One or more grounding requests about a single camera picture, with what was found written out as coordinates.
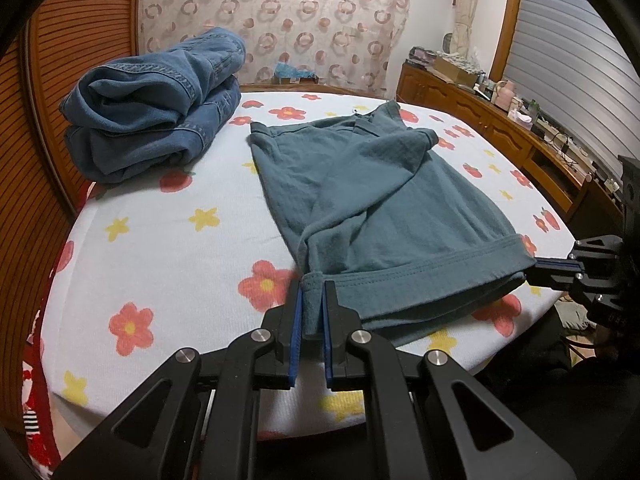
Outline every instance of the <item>window blind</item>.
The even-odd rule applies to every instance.
[[[640,158],[640,80],[587,0],[521,0],[504,78],[618,177]]]

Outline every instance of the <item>blue denim jeans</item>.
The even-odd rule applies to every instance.
[[[223,28],[164,52],[89,70],[60,103],[65,133],[85,177],[115,184],[156,164],[183,166],[204,152],[240,102],[232,75],[244,42]]]

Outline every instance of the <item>teal shirt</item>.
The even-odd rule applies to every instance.
[[[396,344],[498,300],[529,256],[511,223],[404,125],[395,101],[365,116],[267,127],[249,137],[271,213],[302,273],[305,332],[322,284]]]

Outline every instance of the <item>wooden headboard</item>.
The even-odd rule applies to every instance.
[[[137,53],[138,0],[44,0],[0,59],[0,422],[23,432],[22,350],[85,181],[58,103]]]

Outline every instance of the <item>white floral tablecloth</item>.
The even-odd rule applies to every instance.
[[[178,348],[225,347],[284,300],[294,263],[252,162],[250,121],[289,124],[366,113],[381,102],[321,93],[244,94],[195,164],[92,189],[66,243],[42,326],[54,429],[65,424],[58,434],[71,428],[85,436]],[[574,238],[504,156],[447,114],[402,109],[408,126],[438,133],[434,150],[494,200],[531,254],[566,257]],[[415,354],[444,349],[472,370],[530,327],[558,296],[525,284],[402,348]],[[321,364],[302,364],[296,388],[264,392],[260,407],[261,438],[364,420],[362,395],[328,391]],[[69,446],[59,447],[64,456]]]

